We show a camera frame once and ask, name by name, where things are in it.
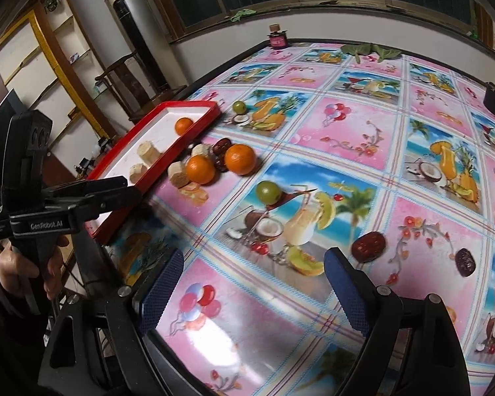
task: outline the table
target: table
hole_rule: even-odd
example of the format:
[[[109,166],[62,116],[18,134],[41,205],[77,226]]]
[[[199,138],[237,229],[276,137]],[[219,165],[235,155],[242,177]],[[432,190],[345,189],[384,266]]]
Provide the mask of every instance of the table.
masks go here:
[[[157,332],[218,394],[332,395],[363,338],[324,274],[301,274],[286,257],[299,248],[322,261],[338,246],[399,296],[442,297],[472,394],[482,395],[495,373],[495,116],[483,86],[409,52],[357,63],[341,52],[345,42],[292,42],[283,50],[261,43],[178,95],[217,101],[224,116],[203,141],[249,144],[260,169],[224,173],[190,193],[159,180],[107,247],[115,266],[132,284],[164,244],[183,251],[185,271]],[[236,100],[248,118],[234,118]],[[249,231],[263,209],[254,192],[262,180],[317,191],[270,212],[269,229]],[[336,211],[322,229],[317,192]],[[387,248],[358,263],[350,245],[370,231],[383,233]],[[385,395],[405,338],[400,331]]]

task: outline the orange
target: orange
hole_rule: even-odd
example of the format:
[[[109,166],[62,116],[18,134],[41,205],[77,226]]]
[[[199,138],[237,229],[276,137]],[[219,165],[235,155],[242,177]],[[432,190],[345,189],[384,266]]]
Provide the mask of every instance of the orange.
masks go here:
[[[205,185],[212,181],[215,176],[216,169],[210,159],[202,154],[197,154],[187,161],[185,164],[185,173],[189,180],[199,185]]]
[[[181,117],[176,121],[174,130],[179,136],[182,136],[187,132],[187,130],[192,126],[193,123],[193,120],[189,119],[188,117]]]
[[[231,172],[239,176],[245,176],[254,170],[256,154],[247,145],[232,145],[225,153],[224,163]]]

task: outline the green lime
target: green lime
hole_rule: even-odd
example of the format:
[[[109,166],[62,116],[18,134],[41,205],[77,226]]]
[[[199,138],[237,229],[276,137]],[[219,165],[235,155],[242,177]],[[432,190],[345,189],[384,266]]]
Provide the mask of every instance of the green lime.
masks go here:
[[[264,180],[256,185],[255,193],[264,205],[273,205],[280,199],[282,189],[274,182]]]
[[[246,103],[244,101],[235,101],[233,103],[233,111],[237,115],[245,115],[248,112],[248,108],[246,107]]]

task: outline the human hand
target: human hand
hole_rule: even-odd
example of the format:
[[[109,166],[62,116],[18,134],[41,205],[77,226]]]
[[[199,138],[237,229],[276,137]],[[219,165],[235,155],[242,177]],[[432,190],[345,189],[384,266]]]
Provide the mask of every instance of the human hand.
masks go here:
[[[44,290],[49,300],[54,299],[62,289],[61,267],[63,264],[60,247],[66,247],[69,244],[65,236],[57,239],[53,256],[48,261],[48,279],[44,282]],[[0,284],[13,296],[18,298],[24,297],[24,291],[20,283],[20,276],[28,278],[38,277],[39,271],[37,265],[21,254],[15,253],[9,242],[4,251],[0,254]]]

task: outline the green leaf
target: green leaf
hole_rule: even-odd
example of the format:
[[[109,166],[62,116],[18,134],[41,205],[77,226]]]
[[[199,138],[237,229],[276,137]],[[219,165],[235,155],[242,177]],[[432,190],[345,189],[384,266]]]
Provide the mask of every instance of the green leaf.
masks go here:
[[[361,45],[343,45],[341,46],[341,52],[354,56],[356,62],[361,64],[359,55],[370,55],[371,46],[371,43],[363,43]]]
[[[370,43],[363,43],[362,45],[359,45],[357,47],[358,54],[359,55],[370,55],[371,46],[372,46],[372,44],[370,44]]]
[[[377,44],[373,44],[372,49],[379,55],[378,63],[383,62],[385,59],[394,59],[402,52],[398,49],[383,49]]]
[[[341,46],[341,52],[344,54],[355,55],[357,53],[356,45],[343,45]]]
[[[251,10],[251,9],[242,9],[239,10],[234,16],[231,18],[231,22],[237,22],[240,20],[242,16],[248,16],[248,15],[253,15],[256,13],[256,10]]]

